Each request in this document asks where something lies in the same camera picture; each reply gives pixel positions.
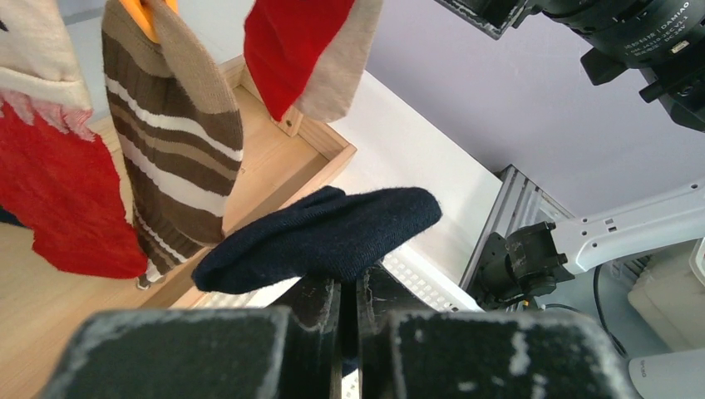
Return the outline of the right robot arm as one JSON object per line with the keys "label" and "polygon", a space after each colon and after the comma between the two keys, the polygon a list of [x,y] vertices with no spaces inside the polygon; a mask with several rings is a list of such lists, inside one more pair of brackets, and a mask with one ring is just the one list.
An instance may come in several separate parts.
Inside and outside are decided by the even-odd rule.
{"label": "right robot arm", "polygon": [[[701,1],[447,1],[447,10],[499,39],[542,14],[589,44],[580,63],[594,86],[640,71],[646,103],[677,125],[704,129],[704,4]],[[485,310],[553,293],[609,261],[704,235],[704,182],[617,209],[539,222],[502,235],[486,231],[461,278]]]}

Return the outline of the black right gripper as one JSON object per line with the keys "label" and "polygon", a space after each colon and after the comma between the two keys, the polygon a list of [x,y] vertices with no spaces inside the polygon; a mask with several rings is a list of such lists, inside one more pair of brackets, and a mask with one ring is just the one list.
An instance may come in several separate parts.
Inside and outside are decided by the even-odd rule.
{"label": "black right gripper", "polygon": [[638,70],[646,103],[659,102],[677,125],[704,130],[704,3],[632,1],[444,1],[442,6],[498,40],[542,14],[591,48],[580,63],[594,86]]}

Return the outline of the white perforated plastic basket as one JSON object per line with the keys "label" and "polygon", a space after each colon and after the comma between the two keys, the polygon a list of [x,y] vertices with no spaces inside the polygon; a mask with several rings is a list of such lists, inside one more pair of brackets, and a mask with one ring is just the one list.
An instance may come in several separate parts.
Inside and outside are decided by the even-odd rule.
{"label": "white perforated plastic basket", "polygon": [[407,246],[392,251],[348,286],[330,279],[291,278],[251,293],[231,295],[190,289],[193,308],[234,310],[247,337],[264,337],[244,351],[261,382],[262,398],[338,398],[344,318],[352,318],[361,398],[433,398],[462,392],[442,358],[462,362],[451,339],[467,330],[477,304],[466,292]]}

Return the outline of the navy sock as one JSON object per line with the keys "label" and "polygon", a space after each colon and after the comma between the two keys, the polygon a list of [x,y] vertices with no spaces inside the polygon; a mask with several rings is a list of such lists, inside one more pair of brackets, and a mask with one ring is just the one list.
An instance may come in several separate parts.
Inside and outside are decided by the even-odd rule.
{"label": "navy sock", "polygon": [[191,278],[200,291],[228,294],[307,275],[348,283],[441,217],[420,187],[349,195],[325,186],[232,233]]}

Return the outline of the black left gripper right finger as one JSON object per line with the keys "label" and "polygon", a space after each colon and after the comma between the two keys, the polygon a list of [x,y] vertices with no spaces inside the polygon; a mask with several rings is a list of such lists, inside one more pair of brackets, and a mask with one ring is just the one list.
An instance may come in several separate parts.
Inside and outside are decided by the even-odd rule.
{"label": "black left gripper right finger", "polygon": [[635,398],[603,329],[558,312],[439,312],[385,268],[356,284],[363,398]]}

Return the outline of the brown striped sock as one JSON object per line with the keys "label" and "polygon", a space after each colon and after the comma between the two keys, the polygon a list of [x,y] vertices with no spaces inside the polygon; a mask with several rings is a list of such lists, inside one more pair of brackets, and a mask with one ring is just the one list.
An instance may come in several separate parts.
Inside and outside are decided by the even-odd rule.
{"label": "brown striped sock", "polygon": [[155,37],[121,1],[101,24],[106,98],[147,258],[141,289],[224,239],[244,128],[219,65],[176,11],[148,1]]}

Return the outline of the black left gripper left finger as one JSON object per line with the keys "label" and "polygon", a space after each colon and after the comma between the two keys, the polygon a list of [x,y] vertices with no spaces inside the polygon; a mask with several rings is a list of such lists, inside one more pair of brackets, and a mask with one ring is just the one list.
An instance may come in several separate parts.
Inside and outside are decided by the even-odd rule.
{"label": "black left gripper left finger", "polygon": [[341,392],[341,286],[300,279],[266,308],[88,318],[44,398],[329,398]]}

